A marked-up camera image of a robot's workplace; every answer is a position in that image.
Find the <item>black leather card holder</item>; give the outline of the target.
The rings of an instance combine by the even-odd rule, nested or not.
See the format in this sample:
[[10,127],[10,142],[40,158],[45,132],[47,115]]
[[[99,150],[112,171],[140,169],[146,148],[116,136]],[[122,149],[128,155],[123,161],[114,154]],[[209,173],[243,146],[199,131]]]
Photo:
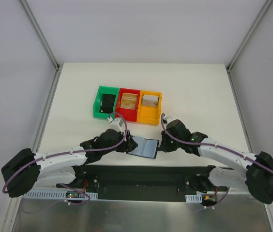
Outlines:
[[139,136],[132,136],[132,139],[137,143],[137,147],[128,152],[129,155],[134,155],[142,158],[155,159],[159,141],[154,139],[146,139]]

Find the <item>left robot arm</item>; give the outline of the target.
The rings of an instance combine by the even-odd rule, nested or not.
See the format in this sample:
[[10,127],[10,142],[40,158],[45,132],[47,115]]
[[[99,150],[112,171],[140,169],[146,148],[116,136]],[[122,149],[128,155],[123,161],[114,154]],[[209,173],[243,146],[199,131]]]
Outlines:
[[108,129],[101,135],[59,153],[34,153],[30,148],[19,151],[2,168],[2,192],[15,198],[29,192],[38,179],[62,168],[82,166],[99,161],[103,155],[116,151],[129,153],[138,147],[130,131]]

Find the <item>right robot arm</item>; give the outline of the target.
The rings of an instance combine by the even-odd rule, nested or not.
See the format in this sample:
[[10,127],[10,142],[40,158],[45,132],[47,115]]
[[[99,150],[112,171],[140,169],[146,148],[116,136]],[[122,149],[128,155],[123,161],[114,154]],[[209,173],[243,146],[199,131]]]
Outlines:
[[160,149],[166,153],[182,149],[188,154],[208,158],[225,166],[210,166],[209,173],[196,180],[203,190],[228,187],[248,191],[256,200],[273,202],[273,157],[266,153],[242,152],[218,143],[201,132],[191,133],[178,119],[161,116],[162,141]]

